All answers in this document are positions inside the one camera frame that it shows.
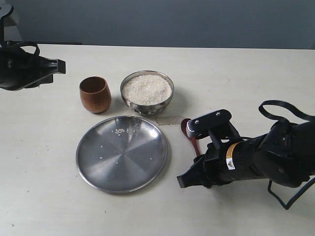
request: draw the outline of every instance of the brown wooden cup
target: brown wooden cup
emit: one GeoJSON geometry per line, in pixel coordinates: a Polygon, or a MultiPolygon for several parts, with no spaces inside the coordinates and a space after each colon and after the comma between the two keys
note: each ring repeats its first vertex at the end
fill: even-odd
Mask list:
{"type": "Polygon", "coordinates": [[[93,76],[80,83],[80,97],[85,109],[92,113],[106,111],[112,101],[106,80],[93,76]]]}

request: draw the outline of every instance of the plate rim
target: plate rim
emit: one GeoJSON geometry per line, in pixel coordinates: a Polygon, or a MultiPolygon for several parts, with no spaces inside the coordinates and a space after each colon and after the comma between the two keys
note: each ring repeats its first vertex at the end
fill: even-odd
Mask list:
{"type": "Polygon", "coordinates": [[[98,190],[101,190],[103,192],[106,192],[106,193],[110,193],[110,194],[124,194],[124,193],[131,193],[131,192],[134,192],[136,190],[139,190],[143,187],[145,187],[146,185],[148,185],[149,183],[151,183],[158,175],[159,173],[163,170],[163,167],[165,166],[165,163],[166,163],[166,160],[168,158],[168,142],[167,142],[167,139],[166,137],[164,136],[164,134],[162,133],[162,131],[155,125],[153,124],[151,121],[147,120],[147,119],[144,119],[142,117],[137,117],[137,116],[117,116],[117,117],[111,117],[111,118],[108,118],[108,119],[105,119],[105,120],[102,120],[100,121],[99,123],[95,124],[93,127],[91,127],[84,135],[83,137],[81,138],[79,144],[78,144],[78,147],[77,147],[77,150],[76,150],[76,153],[75,153],[75,162],[76,162],[76,167],[79,171],[79,174],[80,176],[82,177],[82,179],[88,183],[90,186],[98,189],[98,190]],[[117,118],[136,118],[136,119],[140,119],[144,122],[147,122],[149,123],[150,125],[152,125],[158,132],[159,134],[161,135],[162,139],[163,139],[163,142],[166,146],[166,150],[165,150],[165,155],[163,157],[163,162],[161,164],[161,167],[159,168],[159,170],[157,171],[157,173],[154,174],[154,176],[149,179],[148,181],[146,181],[144,184],[140,185],[140,186],[137,186],[133,189],[128,189],[128,190],[121,190],[121,191],[113,191],[113,190],[108,190],[108,189],[104,189],[104,188],[101,188],[101,187],[98,187],[96,186],[95,184],[91,183],[82,173],[81,169],[80,169],[80,166],[79,166],[79,161],[78,161],[78,152],[79,152],[79,148],[81,146],[81,143],[83,142],[84,138],[92,131],[94,130],[96,127],[98,127],[99,125],[105,123],[105,122],[108,122],[110,120],[113,120],[113,119],[117,119],[117,118]]]}

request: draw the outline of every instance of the white table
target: white table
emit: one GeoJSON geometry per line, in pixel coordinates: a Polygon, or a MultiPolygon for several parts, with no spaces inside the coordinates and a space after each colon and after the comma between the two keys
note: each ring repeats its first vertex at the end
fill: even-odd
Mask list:
{"type": "MultiPolygon", "coordinates": [[[[315,188],[289,211],[267,193],[267,180],[179,188],[176,176],[195,156],[178,125],[160,126],[170,143],[170,164],[132,194],[109,195],[86,184],[75,152],[96,123],[134,115],[120,99],[119,86],[138,70],[160,71],[173,80],[176,92],[162,116],[193,118],[225,108],[240,134],[254,137],[273,124],[258,111],[264,100],[285,100],[314,115],[315,51],[40,48],[44,57],[65,60],[67,74],[40,88],[0,91],[1,236],[314,235],[315,188]],[[113,96],[101,115],[87,112],[79,98],[80,81],[93,75],[106,78],[113,96]]],[[[271,111],[301,122],[281,108],[271,111]]],[[[296,191],[276,185],[274,190],[285,199],[296,191]]]]}

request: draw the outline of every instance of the yellow warning sticker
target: yellow warning sticker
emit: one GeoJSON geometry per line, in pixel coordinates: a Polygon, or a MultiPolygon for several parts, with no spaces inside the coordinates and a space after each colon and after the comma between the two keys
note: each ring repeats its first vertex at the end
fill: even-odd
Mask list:
{"type": "Polygon", "coordinates": [[[235,170],[235,166],[234,166],[234,163],[233,163],[233,151],[234,151],[236,145],[238,145],[238,144],[239,144],[239,142],[238,143],[234,143],[227,149],[227,152],[226,152],[226,165],[227,165],[229,170],[235,170]]]}

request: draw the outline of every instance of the metal plate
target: metal plate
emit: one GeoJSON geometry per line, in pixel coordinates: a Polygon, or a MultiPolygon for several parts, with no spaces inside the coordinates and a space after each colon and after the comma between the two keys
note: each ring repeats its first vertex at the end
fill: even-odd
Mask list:
{"type": "Polygon", "coordinates": [[[107,193],[128,193],[151,182],[167,158],[161,131],[139,117],[114,117],[82,138],[76,164],[82,178],[107,193]]]}

